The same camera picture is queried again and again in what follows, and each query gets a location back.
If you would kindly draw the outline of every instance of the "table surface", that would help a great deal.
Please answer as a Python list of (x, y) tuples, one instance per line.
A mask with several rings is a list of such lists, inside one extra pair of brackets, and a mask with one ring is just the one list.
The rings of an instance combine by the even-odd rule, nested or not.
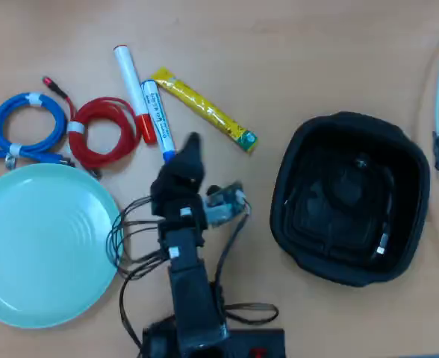
[[(243, 154), (180, 101), (163, 95), (177, 144), (190, 131), (202, 135), (204, 186), (241, 180), (253, 206), (225, 266), (228, 302), (279, 305), (272, 327), (285, 329), (289, 357), (439, 352), (435, 172), (419, 248), (410, 269), (392, 282), (353, 289), (321, 280), (298, 268), (269, 229), (284, 150), (313, 116), (354, 110), (386, 119), (432, 159), (439, 0), (0, 1), (0, 104), (19, 92), (47, 92), (44, 75), (77, 104), (126, 97), (112, 52), (120, 43), (130, 46), (142, 78), (167, 66), (259, 136), (254, 154)], [(11, 141), (27, 144), (52, 126), (45, 113), (29, 109), (13, 116), (8, 132)], [(107, 151), (118, 136), (117, 128), (100, 122), (89, 145)], [(125, 206), (149, 191), (161, 164), (159, 150), (142, 142), (131, 160), (105, 171), (102, 184)], [(226, 226), (205, 234), (210, 272), (230, 232)], [(154, 245), (147, 237), (136, 250)], [(0, 324), (0, 358), (135, 357), (119, 320), (119, 282), (82, 317), (59, 327)], [(171, 313), (166, 269), (131, 284), (125, 305), (137, 332)]]

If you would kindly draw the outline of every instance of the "coiled blue cable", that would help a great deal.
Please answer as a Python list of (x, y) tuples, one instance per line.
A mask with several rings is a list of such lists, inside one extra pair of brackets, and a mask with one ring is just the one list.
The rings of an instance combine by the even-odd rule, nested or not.
[(4, 124), (6, 119), (14, 110), (20, 107), (31, 106), (31, 98), (35, 98), (37, 104), (46, 108), (54, 116), (55, 128), (42, 142), (33, 145), (16, 145), (16, 154), (20, 157), (29, 158), (42, 163), (62, 163), (61, 161), (64, 160), (62, 155), (48, 153), (48, 150), (60, 142), (65, 134), (67, 125), (65, 113), (60, 105), (52, 98), (29, 92), (15, 95), (0, 106), (0, 158), (6, 158), (8, 154), (12, 154), (12, 143), (4, 137)]

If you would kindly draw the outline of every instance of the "plate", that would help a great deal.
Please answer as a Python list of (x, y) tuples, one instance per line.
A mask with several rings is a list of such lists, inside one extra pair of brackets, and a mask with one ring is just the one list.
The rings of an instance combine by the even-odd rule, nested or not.
[(118, 214), (99, 182), (68, 166), (0, 177), (0, 321), (52, 327), (92, 306), (116, 273), (105, 240)]

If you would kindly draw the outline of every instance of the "marker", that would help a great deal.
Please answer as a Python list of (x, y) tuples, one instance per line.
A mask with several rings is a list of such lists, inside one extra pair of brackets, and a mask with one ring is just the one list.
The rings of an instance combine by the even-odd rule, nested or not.
[(163, 158), (165, 163), (168, 163), (175, 156), (175, 143), (173, 142), (172, 132), (169, 130), (157, 84), (153, 80), (146, 80), (142, 83), (142, 91)]
[(157, 139), (153, 129), (152, 119), (150, 118), (148, 108), (146, 107), (143, 91), (140, 86), (137, 71), (131, 58), (130, 50), (126, 45), (118, 45), (113, 49), (116, 61), (120, 66), (123, 82), (127, 87), (130, 103), (135, 112), (136, 120), (140, 121), (143, 132), (143, 138), (146, 144), (155, 144)]

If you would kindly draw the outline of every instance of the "yellow snack wrapper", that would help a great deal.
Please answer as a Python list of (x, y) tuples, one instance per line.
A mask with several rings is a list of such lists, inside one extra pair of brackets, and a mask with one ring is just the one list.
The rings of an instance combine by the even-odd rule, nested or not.
[(166, 91), (178, 97), (189, 108), (234, 140), (245, 152), (251, 153), (258, 143), (256, 135), (241, 127), (205, 97), (189, 88), (165, 67), (153, 74), (152, 79)]

